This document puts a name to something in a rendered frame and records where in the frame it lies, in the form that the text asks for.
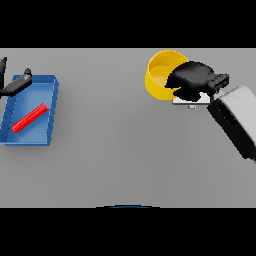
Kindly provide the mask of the yellow bowl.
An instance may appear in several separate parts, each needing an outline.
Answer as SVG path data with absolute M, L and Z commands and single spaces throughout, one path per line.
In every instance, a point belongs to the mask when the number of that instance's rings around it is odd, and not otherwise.
M 179 65 L 188 62 L 188 58 L 174 50 L 162 50 L 149 60 L 144 76 L 144 86 L 155 99 L 170 101 L 175 98 L 177 88 L 165 88 L 169 74 Z

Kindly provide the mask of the pale square measuring scale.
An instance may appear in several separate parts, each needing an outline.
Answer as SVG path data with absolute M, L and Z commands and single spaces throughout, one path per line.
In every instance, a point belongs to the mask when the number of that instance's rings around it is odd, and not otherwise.
M 201 93 L 200 96 L 201 96 L 201 98 L 196 102 L 186 101 L 186 100 L 182 100 L 182 99 L 176 97 L 172 100 L 172 103 L 174 105 L 185 105 L 188 110 L 195 110 L 198 105 L 209 105 L 210 104 L 211 99 L 206 93 Z

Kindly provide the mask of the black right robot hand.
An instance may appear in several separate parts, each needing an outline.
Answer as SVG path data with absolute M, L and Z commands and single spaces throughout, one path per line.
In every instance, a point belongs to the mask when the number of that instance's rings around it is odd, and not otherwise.
M 182 100 L 198 102 L 201 93 L 213 97 L 229 84 L 229 80 L 228 73 L 216 74 L 204 63 L 188 61 L 168 75 L 165 88 L 174 89 L 173 95 Z

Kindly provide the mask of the red beaker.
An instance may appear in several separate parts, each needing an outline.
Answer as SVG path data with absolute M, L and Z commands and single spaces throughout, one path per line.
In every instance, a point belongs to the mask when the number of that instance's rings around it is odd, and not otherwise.
M 41 103 L 39 106 L 37 106 L 35 109 L 30 111 L 28 114 L 26 114 L 23 118 L 21 118 L 19 121 L 14 123 L 11 127 L 11 130 L 14 133 L 18 133 L 21 130 L 23 130 L 25 127 L 27 127 L 30 123 L 35 121 L 37 118 L 42 116 L 45 112 L 48 111 L 48 107 Z

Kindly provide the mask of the blue tray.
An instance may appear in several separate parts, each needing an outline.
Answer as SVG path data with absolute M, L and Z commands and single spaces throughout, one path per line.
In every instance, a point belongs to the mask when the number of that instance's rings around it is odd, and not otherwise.
M 58 87 L 55 75 L 33 75 L 28 88 L 8 97 L 0 121 L 0 144 L 49 146 Z

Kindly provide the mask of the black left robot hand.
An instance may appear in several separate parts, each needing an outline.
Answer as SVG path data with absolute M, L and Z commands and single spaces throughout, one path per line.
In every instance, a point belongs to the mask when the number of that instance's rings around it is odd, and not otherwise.
M 0 59 L 0 98 L 3 96 L 13 97 L 32 84 L 32 71 L 26 68 L 24 73 L 15 81 L 4 85 L 7 58 Z

